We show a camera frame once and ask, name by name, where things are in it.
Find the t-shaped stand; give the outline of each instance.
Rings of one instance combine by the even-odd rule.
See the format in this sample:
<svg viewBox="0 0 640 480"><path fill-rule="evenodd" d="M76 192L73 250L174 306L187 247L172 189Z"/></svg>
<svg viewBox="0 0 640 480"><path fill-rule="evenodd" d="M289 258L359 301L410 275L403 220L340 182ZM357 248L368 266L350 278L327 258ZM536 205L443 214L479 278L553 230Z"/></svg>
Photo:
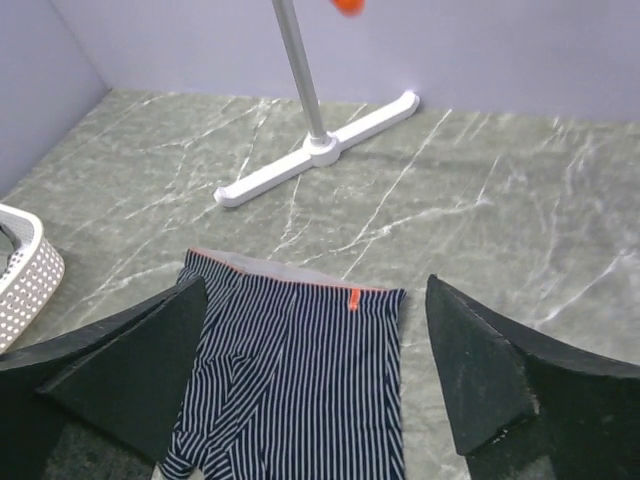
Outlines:
<svg viewBox="0 0 640 480"><path fill-rule="evenodd" d="M273 0L273 8L280 25L302 110L307 119L309 134L299 150L229 186L219 187L213 196L225 207L237 207L311 167L331 165L340 158L343 150L413 115L420 103L415 93L405 92L395 102L355 120L336 132L327 132L322 123L293 0Z"/></svg>

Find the clothing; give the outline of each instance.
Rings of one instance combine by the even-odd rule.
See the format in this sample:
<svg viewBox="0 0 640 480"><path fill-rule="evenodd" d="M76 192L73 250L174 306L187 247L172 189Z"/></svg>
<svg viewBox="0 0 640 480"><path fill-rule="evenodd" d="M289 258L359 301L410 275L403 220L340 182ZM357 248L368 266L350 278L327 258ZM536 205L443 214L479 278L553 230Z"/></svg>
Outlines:
<svg viewBox="0 0 640 480"><path fill-rule="evenodd" d="M178 281L198 275L208 307L167 479L194 467L206 480L404 478L403 290L190 250Z"/></svg>

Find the marble floor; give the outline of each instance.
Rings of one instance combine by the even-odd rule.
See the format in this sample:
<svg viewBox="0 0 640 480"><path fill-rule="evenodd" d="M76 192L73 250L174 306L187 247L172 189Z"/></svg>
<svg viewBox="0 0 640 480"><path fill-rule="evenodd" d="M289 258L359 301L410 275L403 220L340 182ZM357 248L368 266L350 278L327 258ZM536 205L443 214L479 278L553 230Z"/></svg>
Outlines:
<svg viewBox="0 0 640 480"><path fill-rule="evenodd" d="M329 128L373 109L323 105ZM463 480L430 351L427 276L579 348L640 363L640 125L424 109L233 210L226 184L296 148L294 101L114 91L3 200L67 273L19 348L172 285L188 247L409 291L407 478Z"/></svg>

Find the metal pole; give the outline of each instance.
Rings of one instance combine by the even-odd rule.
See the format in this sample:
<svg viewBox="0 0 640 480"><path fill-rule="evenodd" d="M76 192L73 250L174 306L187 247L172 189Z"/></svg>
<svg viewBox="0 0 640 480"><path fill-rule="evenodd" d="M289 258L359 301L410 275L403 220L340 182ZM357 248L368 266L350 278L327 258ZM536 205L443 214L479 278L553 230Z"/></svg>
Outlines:
<svg viewBox="0 0 640 480"><path fill-rule="evenodd" d="M289 64L291 65L293 78L302 103L302 110L307 119L311 141L315 145L324 145L329 142L329 137L322 124L318 97L313 86L307 54L304 51L298 19L293 8L293 0L273 0L273 8L276 11L276 17L280 25L282 40L287 50Z"/></svg>

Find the white stand base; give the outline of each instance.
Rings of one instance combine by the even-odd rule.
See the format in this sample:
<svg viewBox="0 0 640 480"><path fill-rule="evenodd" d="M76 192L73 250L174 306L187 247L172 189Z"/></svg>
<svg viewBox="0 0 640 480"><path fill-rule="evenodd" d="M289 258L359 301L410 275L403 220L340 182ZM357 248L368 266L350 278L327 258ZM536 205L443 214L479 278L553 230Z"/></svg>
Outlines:
<svg viewBox="0 0 640 480"><path fill-rule="evenodd" d="M340 158L344 150L409 118L419 103L420 98L415 93L405 92L395 102L355 120L334 133L329 133L330 142L327 145L313 145L307 137L299 150L229 186L219 187L213 196L225 207L237 207L311 167L331 165Z"/></svg>

